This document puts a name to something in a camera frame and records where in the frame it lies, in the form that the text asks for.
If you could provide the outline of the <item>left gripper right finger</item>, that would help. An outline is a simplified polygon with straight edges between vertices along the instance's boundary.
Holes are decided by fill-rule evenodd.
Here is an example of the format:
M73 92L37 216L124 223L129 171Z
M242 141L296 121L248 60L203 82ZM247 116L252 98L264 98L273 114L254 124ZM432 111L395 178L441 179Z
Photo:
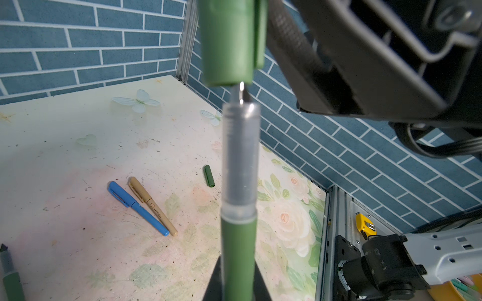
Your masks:
M257 262L255 263L255 273L254 273L254 300L255 301L272 301L269 290L262 277L262 273L259 269Z

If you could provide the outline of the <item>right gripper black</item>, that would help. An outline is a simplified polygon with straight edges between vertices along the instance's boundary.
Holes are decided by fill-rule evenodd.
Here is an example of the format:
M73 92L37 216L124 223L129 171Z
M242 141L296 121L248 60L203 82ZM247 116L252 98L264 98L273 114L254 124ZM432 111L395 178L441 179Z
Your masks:
M282 1L267 47L297 98L320 115L481 123L480 1L295 1L322 60Z

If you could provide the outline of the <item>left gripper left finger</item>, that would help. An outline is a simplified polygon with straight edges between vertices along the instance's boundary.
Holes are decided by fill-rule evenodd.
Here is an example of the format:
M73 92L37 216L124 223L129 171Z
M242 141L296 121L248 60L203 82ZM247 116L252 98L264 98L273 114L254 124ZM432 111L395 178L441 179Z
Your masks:
M223 301L222 257L219 256L202 301Z

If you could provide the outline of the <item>blue pen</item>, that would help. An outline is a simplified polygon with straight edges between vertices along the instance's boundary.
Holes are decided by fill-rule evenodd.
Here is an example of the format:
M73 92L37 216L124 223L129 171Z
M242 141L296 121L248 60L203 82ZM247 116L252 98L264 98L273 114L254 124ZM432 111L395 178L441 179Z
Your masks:
M158 221L152 214L147 212L127 191L118 185L118 183L111 181L108 184L107 190L125 207L132 208L163 236L167 237L170 234L169 230L160 221Z

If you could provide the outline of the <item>brown pen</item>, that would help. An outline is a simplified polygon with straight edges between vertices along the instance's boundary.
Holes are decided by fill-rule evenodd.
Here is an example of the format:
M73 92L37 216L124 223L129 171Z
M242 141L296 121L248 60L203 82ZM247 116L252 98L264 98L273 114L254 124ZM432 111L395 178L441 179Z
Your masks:
M160 223L169 231L169 234L174 237L177 236L178 230L174 227L173 223L170 222L168 217L154 201L153 197L147 192L146 188L137 180L136 177L133 176L129 178L128 186L143 203L147 204L149 209L159 219Z

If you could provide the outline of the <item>light green pen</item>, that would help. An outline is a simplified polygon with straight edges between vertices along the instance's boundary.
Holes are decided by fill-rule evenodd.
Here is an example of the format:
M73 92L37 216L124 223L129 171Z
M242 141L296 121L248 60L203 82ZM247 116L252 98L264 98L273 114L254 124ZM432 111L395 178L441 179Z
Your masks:
M260 112L243 82L222 108L222 300L254 298Z

